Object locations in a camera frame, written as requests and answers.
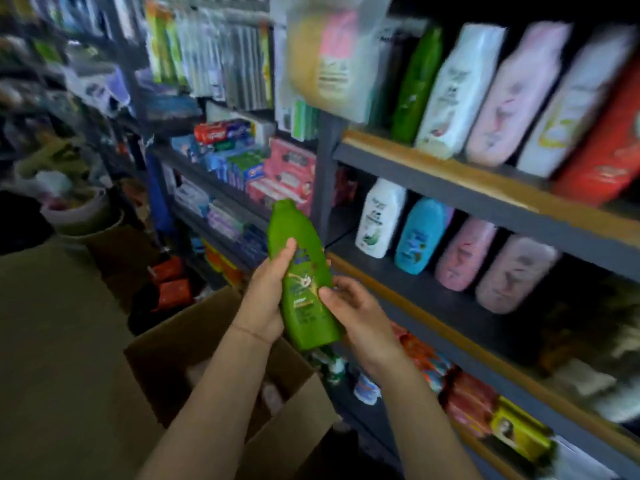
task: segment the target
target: pink bottle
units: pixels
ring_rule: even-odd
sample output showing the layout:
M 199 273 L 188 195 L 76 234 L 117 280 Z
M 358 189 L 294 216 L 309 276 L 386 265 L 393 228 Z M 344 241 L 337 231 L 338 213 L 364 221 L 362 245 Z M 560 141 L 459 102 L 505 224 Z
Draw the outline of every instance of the pink bottle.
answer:
M 467 159 L 498 166 L 516 151 L 560 72 L 560 51 L 571 25 L 532 23 L 500 65 L 467 142 Z
M 478 303 L 493 313 L 511 313 L 560 256 L 561 252 L 553 246 L 512 235 L 478 284 Z
M 469 217 L 436 266 L 436 279 L 445 288 L 462 291 L 476 277 L 498 227 L 491 222 Z

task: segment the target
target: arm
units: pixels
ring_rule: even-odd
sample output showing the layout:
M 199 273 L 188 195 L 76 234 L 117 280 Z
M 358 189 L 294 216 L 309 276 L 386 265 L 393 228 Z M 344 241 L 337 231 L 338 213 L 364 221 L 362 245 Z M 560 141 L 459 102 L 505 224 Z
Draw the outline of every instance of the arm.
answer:
M 380 386 L 408 480 L 481 480 L 420 371 L 396 341 L 388 317 L 356 280 L 338 276 L 320 298 L 347 330 L 356 357 Z
M 253 274 L 233 324 L 138 480 L 231 480 L 236 476 L 271 345 L 284 329 L 278 304 L 293 240 Z

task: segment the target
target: open cardboard box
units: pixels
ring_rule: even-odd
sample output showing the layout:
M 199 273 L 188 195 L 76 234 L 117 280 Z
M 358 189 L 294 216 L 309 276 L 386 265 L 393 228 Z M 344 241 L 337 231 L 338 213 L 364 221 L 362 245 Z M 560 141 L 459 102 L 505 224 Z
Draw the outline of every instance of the open cardboard box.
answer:
M 191 393 L 186 368 L 213 355 L 240 301 L 230 287 L 223 288 L 140 335 L 124 350 L 165 428 Z M 266 375 L 285 404 L 274 417 L 259 404 L 254 408 L 237 479 L 291 478 L 339 418 L 313 368 L 284 339 L 271 348 Z

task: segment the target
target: forearm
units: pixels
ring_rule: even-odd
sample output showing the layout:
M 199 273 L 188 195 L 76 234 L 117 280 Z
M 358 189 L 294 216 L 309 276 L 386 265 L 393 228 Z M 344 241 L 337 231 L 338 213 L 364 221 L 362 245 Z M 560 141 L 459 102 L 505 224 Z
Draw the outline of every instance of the forearm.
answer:
M 382 398 L 408 480 L 481 480 L 438 398 L 406 357 L 380 377 Z
M 231 327 L 139 480 L 234 478 L 269 350 Z

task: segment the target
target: shampoo bottle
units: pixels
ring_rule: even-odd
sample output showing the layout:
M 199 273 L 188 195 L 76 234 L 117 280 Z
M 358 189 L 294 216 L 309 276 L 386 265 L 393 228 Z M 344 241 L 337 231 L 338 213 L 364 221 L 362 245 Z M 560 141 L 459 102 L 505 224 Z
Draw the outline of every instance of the shampoo bottle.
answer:
M 415 146 L 439 158 L 460 153 L 498 63 L 505 29 L 466 23 L 431 91 Z
M 279 200 L 273 204 L 267 230 L 271 259 L 290 237 L 295 238 L 298 249 L 282 280 L 282 316 L 291 341 L 300 350 L 308 350 L 339 340 L 342 327 L 318 298 L 320 288 L 333 286 L 320 238 L 295 202 Z
M 411 209 L 396 249 L 395 263 L 409 274 L 420 273 L 449 224 L 450 207 L 422 197 Z
M 516 151 L 560 72 L 566 23 L 532 23 L 516 51 L 500 65 L 467 142 L 469 161 L 498 166 Z
M 462 291 L 476 277 L 498 227 L 469 217 L 453 238 L 436 267 L 436 279 L 445 288 Z
M 611 101 L 552 192 L 588 205 L 615 198 L 640 173 L 640 58 L 616 85 Z
M 406 200 L 406 189 L 384 178 L 373 185 L 364 202 L 356 246 L 374 258 L 387 254 Z
M 540 117 L 518 169 L 548 178 L 591 126 L 634 47 L 635 30 L 614 25 L 597 32 L 576 56 Z
M 418 42 L 400 85 L 391 124 L 394 140 L 413 144 L 441 58 L 442 29 L 432 27 Z
M 552 246 L 523 235 L 512 235 L 478 284 L 478 303 L 496 314 L 511 313 L 560 255 Z

